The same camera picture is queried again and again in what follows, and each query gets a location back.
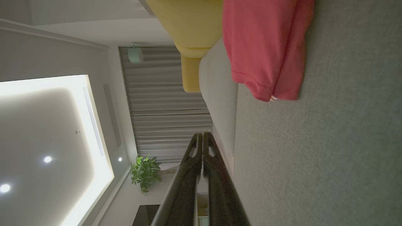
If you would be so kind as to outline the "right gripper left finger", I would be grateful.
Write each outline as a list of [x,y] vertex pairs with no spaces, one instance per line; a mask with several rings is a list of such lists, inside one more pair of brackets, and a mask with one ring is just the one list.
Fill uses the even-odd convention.
[[202,141],[201,133],[196,133],[190,140],[165,199],[151,223],[152,226],[193,226],[195,224],[197,178],[201,174],[203,162]]

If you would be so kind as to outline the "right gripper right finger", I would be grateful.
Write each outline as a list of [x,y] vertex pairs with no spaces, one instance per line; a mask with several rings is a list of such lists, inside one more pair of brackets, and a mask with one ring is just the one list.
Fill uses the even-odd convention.
[[208,180],[210,226],[249,226],[247,214],[210,132],[204,133],[204,176]]

